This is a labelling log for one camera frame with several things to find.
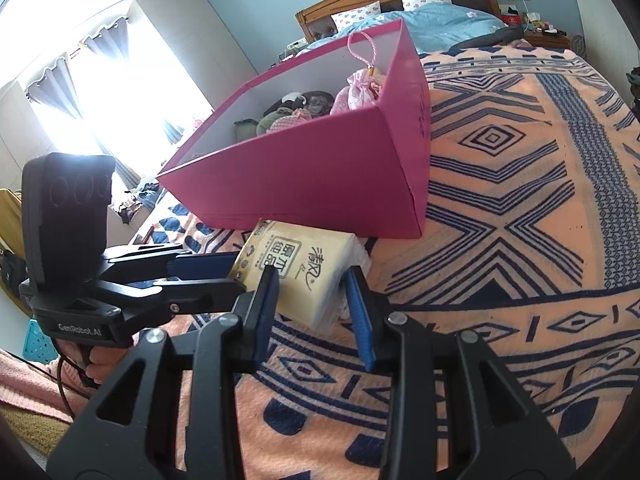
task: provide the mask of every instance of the black cable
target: black cable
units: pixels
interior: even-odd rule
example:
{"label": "black cable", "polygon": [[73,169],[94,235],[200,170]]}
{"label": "black cable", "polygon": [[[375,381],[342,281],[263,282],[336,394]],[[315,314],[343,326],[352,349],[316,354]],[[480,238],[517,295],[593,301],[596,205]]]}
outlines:
{"label": "black cable", "polygon": [[[58,380],[51,375],[49,372],[47,372],[46,370],[43,370],[42,368],[40,368],[39,366],[36,366],[35,364],[33,364],[30,361],[27,361],[27,359],[23,359],[20,356],[17,356],[16,354],[13,354],[11,352],[7,352],[11,357],[13,357],[14,359],[17,359],[18,361],[23,362],[26,365],[29,365],[31,368],[33,368],[34,370],[39,371],[40,373],[46,375],[49,379],[51,379],[53,382],[57,383]],[[67,390],[71,390],[73,393],[75,393],[76,395],[79,395],[81,397],[84,397],[85,399],[89,400],[91,397],[89,397],[87,394],[82,393],[80,390],[74,388],[73,386],[70,386],[69,384],[66,384],[65,382],[62,383],[63,386],[67,389]]]}
{"label": "black cable", "polygon": [[74,413],[74,410],[71,409],[69,401],[66,400],[65,389],[62,387],[62,365],[64,363],[64,360],[60,358],[60,360],[58,361],[58,371],[56,373],[56,375],[58,376],[58,391],[60,392],[60,397],[62,398],[62,402],[65,405],[66,412],[71,417],[71,420],[76,420],[76,414]]}
{"label": "black cable", "polygon": [[80,378],[82,385],[86,386],[87,388],[94,388],[97,390],[99,385],[96,384],[93,379],[87,377],[86,371],[79,367],[78,364],[76,364],[72,359],[69,359],[69,357],[67,357],[65,353],[60,350],[60,347],[57,345],[55,339],[52,339],[51,342],[53,343],[53,348],[55,348],[58,354],[60,354],[60,358],[66,361],[69,366],[75,368],[76,372],[78,372],[78,377]]}

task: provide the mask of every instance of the bedspread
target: bedspread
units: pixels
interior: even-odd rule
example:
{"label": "bedspread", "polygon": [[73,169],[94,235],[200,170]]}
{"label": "bedspread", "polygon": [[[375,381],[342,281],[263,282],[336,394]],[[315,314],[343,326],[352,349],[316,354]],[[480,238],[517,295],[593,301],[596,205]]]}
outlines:
{"label": "bedspread", "polygon": [[[369,284],[437,331],[478,331],[580,465],[640,370],[640,126],[569,51],[491,47],[423,63],[425,233],[364,240]],[[142,235],[197,253],[237,250],[250,234],[205,226],[170,195],[148,222]],[[247,478],[377,478],[389,384],[364,372],[348,321],[319,338],[277,314],[267,361],[236,390]]]}

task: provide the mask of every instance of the blue comforter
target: blue comforter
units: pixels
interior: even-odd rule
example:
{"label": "blue comforter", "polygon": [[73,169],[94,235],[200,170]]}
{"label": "blue comforter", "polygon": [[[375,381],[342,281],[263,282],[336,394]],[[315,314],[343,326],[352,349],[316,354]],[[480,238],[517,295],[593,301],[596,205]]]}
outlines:
{"label": "blue comforter", "polygon": [[505,27],[501,20],[492,14],[482,12],[482,10],[468,9],[453,4],[433,3],[417,10],[394,10],[372,16],[345,28],[331,38],[313,42],[303,52],[308,52],[338,38],[344,38],[355,30],[364,30],[398,19],[404,20],[418,54],[449,50],[461,41],[491,34],[499,28]]}

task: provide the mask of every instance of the red box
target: red box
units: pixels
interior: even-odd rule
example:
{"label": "red box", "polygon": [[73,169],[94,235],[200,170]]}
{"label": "red box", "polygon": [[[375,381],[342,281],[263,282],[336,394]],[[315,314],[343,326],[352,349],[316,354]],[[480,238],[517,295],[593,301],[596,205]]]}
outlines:
{"label": "red box", "polygon": [[502,20],[507,25],[522,25],[522,17],[519,14],[503,14]]}
{"label": "red box", "polygon": [[[402,21],[371,28],[386,81],[376,105],[234,143],[235,121],[259,120],[292,91],[336,95],[363,67],[347,38],[270,69],[242,86],[184,143],[158,180],[209,226],[251,230],[260,218],[353,232],[422,235],[431,106]],[[352,48],[369,58],[362,36]]]}

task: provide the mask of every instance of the blue basket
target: blue basket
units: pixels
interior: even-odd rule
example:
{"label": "blue basket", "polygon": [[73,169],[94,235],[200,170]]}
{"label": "blue basket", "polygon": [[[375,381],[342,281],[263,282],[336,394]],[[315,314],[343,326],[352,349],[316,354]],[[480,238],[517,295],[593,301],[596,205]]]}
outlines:
{"label": "blue basket", "polygon": [[48,335],[44,335],[35,319],[29,320],[27,335],[24,338],[22,357],[27,361],[35,361],[44,365],[49,364],[58,357],[58,352],[53,348],[53,343]]}

